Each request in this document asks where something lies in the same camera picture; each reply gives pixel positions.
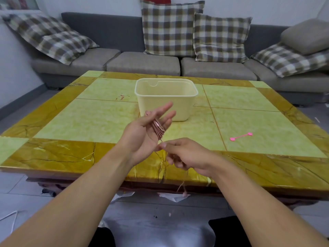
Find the white paper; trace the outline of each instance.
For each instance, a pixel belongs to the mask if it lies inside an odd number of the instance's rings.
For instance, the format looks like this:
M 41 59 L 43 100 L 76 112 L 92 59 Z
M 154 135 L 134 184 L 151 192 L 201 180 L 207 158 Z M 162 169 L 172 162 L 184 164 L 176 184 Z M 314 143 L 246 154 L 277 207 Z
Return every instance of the white paper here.
M 113 199 L 111 200 L 111 203 L 114 203 L 119 198 L 130 197 L 130 196 L 133 196 L 134 194 L 135 194 L 135 192 L 117 191 L 117 193 L 114 195 Z
M 160 197 L 163 197 L 163 198 L 166 198 L 166 199 L 169 199 L 173 202 L 176 202 L 178 203 L 179 201 L 182 201 L 186 198 L 188 198 L 189 196 L 191 196 L 190 194 L 173 194 L 173 193 L 164 193 L 164 192 L 158 192 L 158 195 Z

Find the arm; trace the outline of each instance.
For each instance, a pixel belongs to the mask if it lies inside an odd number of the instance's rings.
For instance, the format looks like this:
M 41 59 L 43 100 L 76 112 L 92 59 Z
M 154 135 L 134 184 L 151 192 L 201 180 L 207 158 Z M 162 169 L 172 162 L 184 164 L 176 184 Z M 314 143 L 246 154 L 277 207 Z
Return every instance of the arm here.
M 329 241 L 251 180 L 241 169 L 190 139 L 160 144 L 168 162 L 212 177 L 239 218 L 252 246 L 329 246 Z
M 130 169 L 158 145 L 149 123 L 172 103 L 130 123 L 118 144 L 97 164 L 68 186 L 44 208 L 15 230 L 0 247 L 88 246 L 106 208 Z M 160 120 L 167 129 L 175 112 Z

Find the wall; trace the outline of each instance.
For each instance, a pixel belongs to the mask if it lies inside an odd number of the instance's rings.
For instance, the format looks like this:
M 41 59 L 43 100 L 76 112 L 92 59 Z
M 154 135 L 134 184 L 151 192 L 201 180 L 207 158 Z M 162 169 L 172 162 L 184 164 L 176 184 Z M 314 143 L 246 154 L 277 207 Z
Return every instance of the wall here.
M 15 35 L 0 22 L 0 108 L 42 85 L 30 56 Z
M 318 14 L 318 18 L 329 22 L 329 0 L 327 0 L 323 5 L 322 9 Z
M 199 0 L 172 0 L 186 3 Z M 204 14 L 217 17 L 253 17 L 254 24 L 291 26 L 317 17 L 326 0 L 205 0 Z M 44 0 L 47 12 L 141 16 L 139 0 Z

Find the black pants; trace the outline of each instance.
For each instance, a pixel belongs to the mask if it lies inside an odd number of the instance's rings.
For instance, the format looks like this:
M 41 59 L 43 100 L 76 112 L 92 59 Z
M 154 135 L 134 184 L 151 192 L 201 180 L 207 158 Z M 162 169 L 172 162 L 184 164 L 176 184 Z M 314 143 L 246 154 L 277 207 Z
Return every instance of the black pants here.
M 213 219 L 209 221 L 209 225 L 216 235 L 215 247 L 251 247 L 248 237 L 236 216 Z M 115 247 L 113 234 L 108 228 L 97 228 L 89 244 L 89 247 L 96 246 Z

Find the checkered cushion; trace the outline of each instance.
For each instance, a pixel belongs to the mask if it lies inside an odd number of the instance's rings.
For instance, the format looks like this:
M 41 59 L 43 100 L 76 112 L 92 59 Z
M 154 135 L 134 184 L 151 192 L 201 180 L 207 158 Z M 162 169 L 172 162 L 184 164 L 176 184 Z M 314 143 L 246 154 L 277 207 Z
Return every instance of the checkered cushion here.
M 193 46 L 197 62 L 245 62 L 243 45 L 252 17 L 216 18 L 195 14 Z
M 65 65 L 70 65 L 87 49 L 99 47 L 53 17 L 10 15 L 8 25 L 36 49 Z
M 155 4 L 141 0 L 145 53 L 193 57 L 193 20 L 205 1 Z
M 279 42 L 253 54 L 251 58 L 271 69 L 277 76 L 285 77 L 316 70 L 329 64 L 329 49 L 302 55 Z

